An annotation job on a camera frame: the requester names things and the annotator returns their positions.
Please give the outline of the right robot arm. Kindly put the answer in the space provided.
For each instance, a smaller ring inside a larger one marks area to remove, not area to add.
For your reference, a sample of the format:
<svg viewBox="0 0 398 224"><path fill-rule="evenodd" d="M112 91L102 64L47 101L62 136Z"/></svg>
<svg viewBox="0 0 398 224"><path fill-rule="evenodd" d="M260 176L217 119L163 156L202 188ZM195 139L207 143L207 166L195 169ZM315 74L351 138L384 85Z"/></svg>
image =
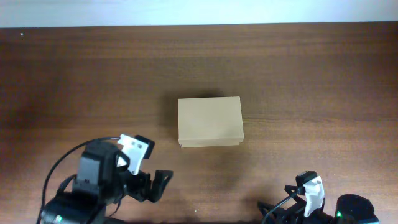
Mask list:
<svg viewBox="0 0 398 224"><path fill-rule="evenodd" d="M370 200L354 194L338 198L335 214L324 212L325 193L320 184L286 185L288 196L277 205L258 202L262 223L370 224L379 223Z"/></svg>

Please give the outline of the brown cardboard box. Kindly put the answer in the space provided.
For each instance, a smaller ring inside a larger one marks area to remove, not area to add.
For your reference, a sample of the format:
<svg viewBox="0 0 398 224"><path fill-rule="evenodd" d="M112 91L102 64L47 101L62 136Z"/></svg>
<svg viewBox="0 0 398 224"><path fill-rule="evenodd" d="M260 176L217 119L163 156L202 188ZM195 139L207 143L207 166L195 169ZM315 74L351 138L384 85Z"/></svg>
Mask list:
<svg viewBox="0 0 398 224"><path fill-rule="evenodd" d="M178 143L182 148L236 146L243 140L240 97L178 100Z"/></svg>

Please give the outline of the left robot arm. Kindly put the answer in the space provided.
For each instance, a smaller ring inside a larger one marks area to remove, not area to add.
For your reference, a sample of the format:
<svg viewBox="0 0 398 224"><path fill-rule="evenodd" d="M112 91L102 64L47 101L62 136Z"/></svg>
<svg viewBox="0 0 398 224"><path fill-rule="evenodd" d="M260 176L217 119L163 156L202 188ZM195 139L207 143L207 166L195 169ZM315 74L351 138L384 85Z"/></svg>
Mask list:
<svg viewBox="0 0 398 224"><path fill-rule="evenodd" d="M130 196L156 203L173 177L171 170L150 174L129 171L129 156L110 142L95 139L83 143L78 172L67 177L49 202L42 201L38 223L121 224L106 214L108 205Z"/></svg>

